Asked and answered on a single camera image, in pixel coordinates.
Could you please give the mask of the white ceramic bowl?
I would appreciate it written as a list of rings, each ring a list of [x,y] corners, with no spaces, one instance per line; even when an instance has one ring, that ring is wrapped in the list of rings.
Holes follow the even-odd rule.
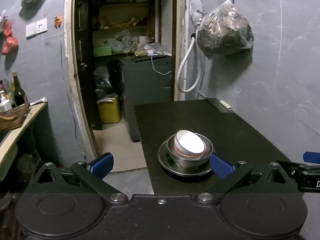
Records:
[[[174,135],[175,151],[190,159],[200,159],[206,150],[204,141],[194,132],[179,130]]]

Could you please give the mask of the deep steel bowl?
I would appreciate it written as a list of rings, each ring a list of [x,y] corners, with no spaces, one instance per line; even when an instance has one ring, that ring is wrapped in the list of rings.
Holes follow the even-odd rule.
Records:
[[[164,144],[169,158],[178,166],[193,168],[209,161],[215,152],[212,142],[199,133],[180,130]]]

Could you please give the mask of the steel plate with sticker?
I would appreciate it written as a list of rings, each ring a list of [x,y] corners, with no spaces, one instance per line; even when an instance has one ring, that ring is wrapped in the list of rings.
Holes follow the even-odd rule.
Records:
[[[215,149],[210,140],[205,137],[202,139],[207,146],[204,156],[197,160],[190,160],[185,157],[181,158],[174,155],[173,139],[169,138],[161,144],[157,153],[161,166],[170,173],[182,177],[202,176],[208,174],[211,171],[209,164],[210,156],[215,152]]]

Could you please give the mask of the yellow canister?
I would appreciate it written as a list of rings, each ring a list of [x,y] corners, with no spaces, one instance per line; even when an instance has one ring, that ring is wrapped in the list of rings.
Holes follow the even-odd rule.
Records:
[[[111,94],[97,101],[102,124],[116,124],[121,120],[117,94]]]

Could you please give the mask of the side counter shelf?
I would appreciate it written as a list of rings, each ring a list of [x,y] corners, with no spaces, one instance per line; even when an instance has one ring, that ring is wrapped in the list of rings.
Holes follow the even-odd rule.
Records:
[[[5,163],[5,161],[7,161],[12,156],[10,151],[14,148],[18,139],[21,137],[23,132],[30,126],[30,124],[35,120],[35,118],[38,116],[38,114],[46,106],[47,106],[46,102],[45,103],[38,103],[36,105],[31,106],[22,126],[19,128],[13,129],[4,138],[4,140],[1,142],[1,149],[0,149],[1,165],[3,165]]]

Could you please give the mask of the wooden basket tray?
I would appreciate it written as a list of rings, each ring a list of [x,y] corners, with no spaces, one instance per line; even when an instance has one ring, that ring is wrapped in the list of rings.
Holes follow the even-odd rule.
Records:
[[[27,117],[29,108],[30,103],[25,103],[11,110],[1,112],[0,132],[20,128]]]

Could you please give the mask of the dark glass bottle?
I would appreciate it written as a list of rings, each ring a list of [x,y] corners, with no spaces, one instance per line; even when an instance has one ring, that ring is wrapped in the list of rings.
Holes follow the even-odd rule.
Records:
[[[26,93],[20,86],[20,82],[17,77],[17,72],[13,72],[12,75],[14,78],[14,86],[15,86],[14,100],[15,100],[16,106],[20,106],[25,103],[28,103]]]

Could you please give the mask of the dark grey cabinet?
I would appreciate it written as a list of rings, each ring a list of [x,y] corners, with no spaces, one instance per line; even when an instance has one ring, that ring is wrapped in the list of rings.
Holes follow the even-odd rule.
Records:
[[[121,59],[124,117],[133,142],[140,141],[134,105],[169,102],[171,99],[171,57],[125,57]]]

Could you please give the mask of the white pump bottle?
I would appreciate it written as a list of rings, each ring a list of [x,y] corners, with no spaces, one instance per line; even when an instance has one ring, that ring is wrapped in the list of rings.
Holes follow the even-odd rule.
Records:
[[[1,103],[0,103],[0,111],[6,112],[12,109],[10,100],[7,99],[4,95],[4,90],[1,90]]]

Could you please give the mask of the green box on shelf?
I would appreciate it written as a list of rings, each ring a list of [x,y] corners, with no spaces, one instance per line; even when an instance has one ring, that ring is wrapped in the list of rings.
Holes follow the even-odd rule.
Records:
[[[101,56],[109,56],[112,55],[112,47],[111,46],[103,46],[94,48],[94,56],[101,57]]]

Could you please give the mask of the hanging plastic bag of herbs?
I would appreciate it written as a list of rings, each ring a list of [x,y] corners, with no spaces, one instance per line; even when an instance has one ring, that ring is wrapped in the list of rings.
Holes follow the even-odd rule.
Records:
[[[207,58],[251,49],[254,35],[247,18],[238,13],[233,0],[225,0],[204,16],[197,31],[197,45]]]

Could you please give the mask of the red plastic bag on wall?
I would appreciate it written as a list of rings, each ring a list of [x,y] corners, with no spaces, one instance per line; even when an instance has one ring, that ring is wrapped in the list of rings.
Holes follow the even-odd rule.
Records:
[[[5,41],[2,47],[2,55],[8,55],[15,52],[18,49],[18,40],[12,34],[12,23],[10,21],[4,23],[3,35]]]

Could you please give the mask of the white wall switch plate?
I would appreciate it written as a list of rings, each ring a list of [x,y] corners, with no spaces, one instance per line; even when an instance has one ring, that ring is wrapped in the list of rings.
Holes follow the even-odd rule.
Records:
[[[25,26],[25,36],[26,38],[33,37],[35,35],[44,33],[48,30],[48,20],[43,18],[39,21],[30,23]]]

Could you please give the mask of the orange wall hook ornament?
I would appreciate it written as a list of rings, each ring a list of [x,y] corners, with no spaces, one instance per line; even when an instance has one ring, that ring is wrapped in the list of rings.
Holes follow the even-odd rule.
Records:
[[[57,15],[54,17],[54,27],[56,29],[59,29],[61,27],[62,24],[62,16],[61,15]]]

